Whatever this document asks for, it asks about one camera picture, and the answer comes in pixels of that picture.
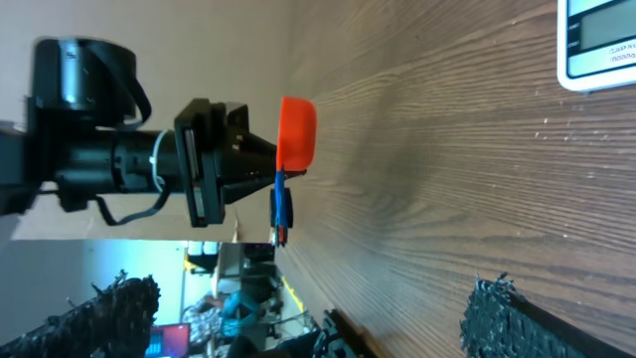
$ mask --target black equipment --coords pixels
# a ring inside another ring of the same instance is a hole
[[[90,39],[38,41],[27,131],[0,128],[0,215],[24,214],[38,194],[56,194],[66,212],[94,200],[116,226],[154,215],[183,192],[192,226],[206,227],[223,222],[225,204],[274,182],[276,146],[249,132],[246,105],[197,98],[174,131],[137,131],[151,111],[131,51]],[[44,182],[58,189],[41,191]],[[99,196],[133,193],[160,195],[121,220]]]

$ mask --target digital scale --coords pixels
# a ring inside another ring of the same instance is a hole
[[[636,0],[558,0],[556,73],[568,90],[636,83]]]

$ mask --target wooden table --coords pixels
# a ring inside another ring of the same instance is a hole
[[[318,107],[277,262],[396,357],[461,357],[475,274],[636,353],[636,89],[557,82],[557,1],[301,1]]]

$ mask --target yellow strip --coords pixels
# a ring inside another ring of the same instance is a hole
[[[282,277],[282,283],[285,285],[285,288],[287,288],[287,290],[289,291],[289,294],[291,294],[291,297],[294,299],[294,302],[296,302],[296,305],[298,306],[298,309],[300,309],[301,312],[304,312],[305,311],[305,305],[302,304],[302,301],[296,295],[296,291],[293,288],[291,288],[291,286],[287,282],[287,278],[285,278],[285,276]]]

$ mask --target scale display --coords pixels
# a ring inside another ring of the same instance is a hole
[[[558,0],[557,76],[568,90],[636,83],[636,0]]]

